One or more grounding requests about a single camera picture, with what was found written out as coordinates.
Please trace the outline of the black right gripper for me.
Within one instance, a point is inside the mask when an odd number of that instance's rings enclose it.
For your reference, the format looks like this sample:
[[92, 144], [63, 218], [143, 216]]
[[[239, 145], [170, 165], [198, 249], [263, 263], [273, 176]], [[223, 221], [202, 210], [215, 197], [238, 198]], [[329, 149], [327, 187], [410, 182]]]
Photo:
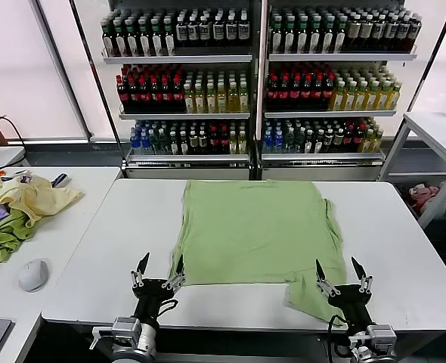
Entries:
[[328, 296], [327, 302], [338, 309], [344, 315], [349, 327], [367, 327], [374, 324], [367, 310], [367, 304], [372, 297], [371, 284], [373, 277], [368, 275], [363, 265], [355, 257], [352, 257], [352, 265], [360, 280], [358, 284], [338, 285], [331, 284], [324, 274], [324, 270], [318, 259], [316, 263], [316, 285], [324, 296]]

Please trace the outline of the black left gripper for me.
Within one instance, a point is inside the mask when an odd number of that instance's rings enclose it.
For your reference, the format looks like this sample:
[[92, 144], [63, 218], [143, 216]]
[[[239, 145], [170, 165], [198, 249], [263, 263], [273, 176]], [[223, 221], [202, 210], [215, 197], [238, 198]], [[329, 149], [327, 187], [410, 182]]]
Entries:
[[165, 312], [174, 309], [178, 301], [174, 298], [185, 282], [184, 260], [180, 255], [175, 274], [168, 280], [144, 278], [150, 258], [147, 252], [135, 270], [131, 270], [132, 290], [138, 303], [133, 316], [139, 321], [157, 321]]

